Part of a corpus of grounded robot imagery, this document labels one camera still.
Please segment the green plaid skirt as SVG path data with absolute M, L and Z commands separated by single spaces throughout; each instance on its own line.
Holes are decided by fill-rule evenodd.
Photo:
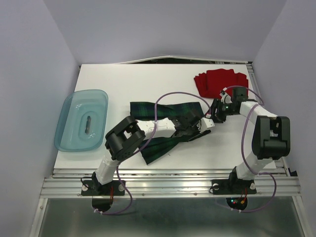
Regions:
M 152 102 L 130 102 L 130 115 L 137 120 L 153 120 L 154 119 L 154 103 Z M 164 119 L 173 116 L 184 116 L 191 110 L 196 110 L 199 116 L 203 115 L 203 111 L 199 102 L 188 102 L 173 105 L 158 104 L 158 119 Z M 154 138 L 141 151 L 142 157 L 146 164 L 150 164 L 159 159 L 163 155 L 169 153 L 175 146 L 180 143 L 191 142 L 201 138 L 210 131 L 206 131 L 201 135 L 183 136 L 174 138 Z

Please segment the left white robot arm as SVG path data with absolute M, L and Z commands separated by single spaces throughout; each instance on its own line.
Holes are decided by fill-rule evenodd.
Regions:
M 205 122 L 195 111 L 187 115 L 172 116 L 161 120 L 137 120 L 128 116 L 106 135 L 106 154 L 92 174 L 92 189 L 103 195 L 109 191 L 110 182 L 118 165 L 133 156 L 135 150 L 150 138 L 179 138 L 192 141 L 210 133 Z

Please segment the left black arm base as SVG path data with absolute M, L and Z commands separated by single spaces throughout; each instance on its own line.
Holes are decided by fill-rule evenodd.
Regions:
M 101 214 L 109 211 L 114 202 L 114 196 L 124 196 L 125 189 L 118 180 L 96 188 L 94 182 L 87 177 L 81 179 L 81 195 L 83 197 L 92 197 L 92 208 Z

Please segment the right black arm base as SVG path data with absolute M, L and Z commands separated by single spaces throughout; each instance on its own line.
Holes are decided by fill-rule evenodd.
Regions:
M 242 180 L 237 177 L 236 167 L 227 179 L 213 179 L 209 193 L 228 195 L 227 205 L 233 210 L 244 211 L 248 205 L 248 195 L 257 194 L 254 180 Z

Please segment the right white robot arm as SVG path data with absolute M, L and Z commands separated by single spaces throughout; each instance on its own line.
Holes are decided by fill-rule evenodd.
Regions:
M 211 119 L 224 123 L 227 116 L 242 115 L 245 123 L 254 124 L 251 152 L 245 155 L 244 141 L 241 141 L 243 162 L 234 167 L 228 179 L 212 180 L 211 193 L 238 194 L 244 190 L 255 192 L 254 178 L 262 175 L 263 168 L 274 160 L 290 153 L 290 119 L 267 111 L 262 103 L 248 97 L 249 88 L 232 86 L 229 95 L 224 88 L 220 98 L 214 99 L 210 107 Z

